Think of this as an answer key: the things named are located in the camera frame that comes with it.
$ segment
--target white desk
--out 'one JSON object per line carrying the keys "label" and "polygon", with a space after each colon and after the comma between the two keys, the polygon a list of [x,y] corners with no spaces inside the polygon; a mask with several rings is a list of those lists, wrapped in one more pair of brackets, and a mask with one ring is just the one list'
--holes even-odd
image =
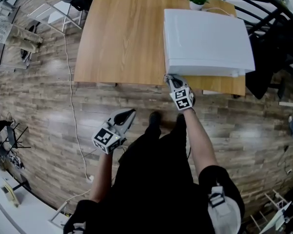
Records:
{"label": "white desk", "polygon": [[[12,187],[19,185],[8,172],[0,171],[0,187],[4,184],[4,179],[7,179],[7,182]],[[9,202],[0,188],[0,209],[9,222],[12,223],[14,227],[16,226],[19,233],[63,233],[62,229],[48,222],[48,219],[55,213],[55,210],[41,202],[23,187],[17,189],[15,194],[21,203],[19,207],[15,207]],[[59,214],[54,222],[61,225],[61,223],[66,223],[67,219],[68,218],[63,214]]]}

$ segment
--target shoe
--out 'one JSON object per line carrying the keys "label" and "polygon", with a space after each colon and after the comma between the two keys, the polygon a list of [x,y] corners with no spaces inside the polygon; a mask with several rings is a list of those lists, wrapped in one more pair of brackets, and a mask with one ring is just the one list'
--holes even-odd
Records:
{"label": "shoe", "polygon": [[150,117],[148,118],[148,124],[155,124],[155,125],[160,125],[161,124],[161,119],[162,116],[159,112],[155,111],[150,114]]}
{"label": "shoe", "polygon": [[179,127],[187,127],[185,116],[183,114],[178,114],[177,120],[176,120],[176,126]]}

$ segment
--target white cardboard box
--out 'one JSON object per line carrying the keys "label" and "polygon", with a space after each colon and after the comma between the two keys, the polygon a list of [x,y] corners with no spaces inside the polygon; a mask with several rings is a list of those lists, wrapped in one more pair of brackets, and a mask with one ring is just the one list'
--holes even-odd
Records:
{"label": "white cardboard box", "polygon": [[211,12],[165,9],[167,74],[237,77],[255,70],[242,20]]}

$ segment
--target forearm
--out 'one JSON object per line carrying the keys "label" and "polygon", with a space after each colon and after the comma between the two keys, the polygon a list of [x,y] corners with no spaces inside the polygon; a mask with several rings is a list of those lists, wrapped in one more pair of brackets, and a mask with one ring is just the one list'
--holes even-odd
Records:
{"label": "forearm", "polygon": [[90,200],[99,203],[105,198],[112,186],[112,162],[113,153],[107,155],[102,153],[99,159],[99,165],[93,180]]}
{"label": "forearm", "polygon": [[205,167],[218,165],[218,163],[210,138],[195,112],[192,109],[186,109],[184,110],[184,116],[187,124],[192,158],[196,173],[199,176]]}

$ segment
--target white cable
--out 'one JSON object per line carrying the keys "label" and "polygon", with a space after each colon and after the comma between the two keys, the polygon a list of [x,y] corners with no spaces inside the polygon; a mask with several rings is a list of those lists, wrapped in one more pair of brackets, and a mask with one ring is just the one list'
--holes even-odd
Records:
{"label": "white cable", "polygon": [[70,201],[71,199],[75,198],[75,197],[79,197],[79,196],[82,196],[82,195],[85,195],[86,193],[90,192],[91,189],[89,189],[88,191],[84,192],[83,194],[79,194],[79,195],[75,195],[75,196],[72,196],[70,197],[68,200],[66,200],[66,202]]}
{"label": "white cable", "polygon": [[228,16],[234,17],[234,15],[229,14],[227,11],[225,11],[225,10],[223,10],[221,8],[217,8],[217,7],[215,7],[215,8],[208,8],[208,9],[205,9],[204,11],[213,10],[213,9],[221,10],[221,11],[225,12]]}
{"label": "white cable", "polygon": [[66,43],[66,37],[65,37],[65,35],[64,35],[64,40],[65,40],[65,52],[66,52],[66,57],[67,57],[66,58],[66,60],[67,60],[67,67],[68,67],[68,70],[69,70],[70,104],[72,106],[74,123],[75,123],[75,135],[76,135],[76,140],[77,140],[77,143],[78,143],[79,152],[82,155],[83,161],[84,161],[84,175],[85,175],[85,177],[86,177],[86,179],[87,179],[88,182],[92,182],[92,180],[89,179],[88,176],[87,176],[87,164],[86,164],[86,160],[84,159],[84,155],[83,155],[82,149],[80,148],[80,143],[79,143],[79,139],[78,139],[78,135],[77,135],[77,122],[76,122],[76,116],[75,116],[75,109],[74,109],[74,105],[73,105],[72,72],[70,70],[70,66],[69,66],[69,63],[68,63],[67,43]]}

